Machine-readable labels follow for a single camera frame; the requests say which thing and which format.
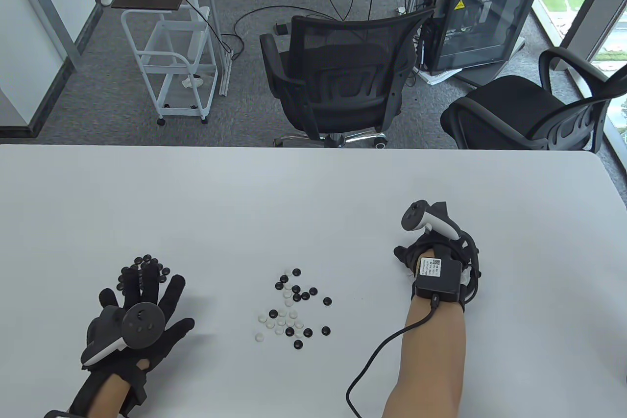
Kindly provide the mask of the person's right hand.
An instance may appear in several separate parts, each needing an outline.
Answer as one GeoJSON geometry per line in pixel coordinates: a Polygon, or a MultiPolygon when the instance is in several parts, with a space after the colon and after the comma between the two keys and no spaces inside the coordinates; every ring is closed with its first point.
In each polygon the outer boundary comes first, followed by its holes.
{"type": "Polygon", "coordinates": [[[414,275],[412,297],[452,302],[465,309],[474,299],[482,275],[479,250],[472,237],[450,240],[436,232],[420,236],[408,247],[397,246],[394,256],[414,275]]]}

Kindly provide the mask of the person's left hand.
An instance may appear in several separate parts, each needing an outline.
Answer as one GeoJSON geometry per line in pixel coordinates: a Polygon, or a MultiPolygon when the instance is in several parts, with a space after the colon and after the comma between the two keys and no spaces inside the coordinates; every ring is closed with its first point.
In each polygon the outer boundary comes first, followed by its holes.
{"type": "Polygon", "coordinates": [[[186,281],[173,275],[160,294],[165,277],[151,262],[140,268],[124,268],[120,276],[123,305],[118,304],[112,289],[100,291],[101,312],[88,326],[86,348],[81,354],[81,366],[90,375],[77,398],[86,408],[94,404],[96,394],[114,375],[129,386],[121,414],[142,405],[147,397],[147,374],[194,328],[192,318],[168,326],[186,281]]]}

